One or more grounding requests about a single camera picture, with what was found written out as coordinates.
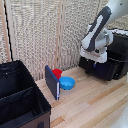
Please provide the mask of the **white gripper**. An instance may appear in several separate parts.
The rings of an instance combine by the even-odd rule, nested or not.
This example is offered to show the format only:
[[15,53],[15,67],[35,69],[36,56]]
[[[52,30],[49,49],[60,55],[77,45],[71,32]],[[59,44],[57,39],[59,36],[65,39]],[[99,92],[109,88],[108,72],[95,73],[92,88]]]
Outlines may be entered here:
[[[107,61],[107,48],[100,48],[98,52],[87,52],[84,49],[80,50],[80,55],[87,60],[93,60],[94,62],[105,63]],[[97,63],[93,64],[93,69],[96,69]]]

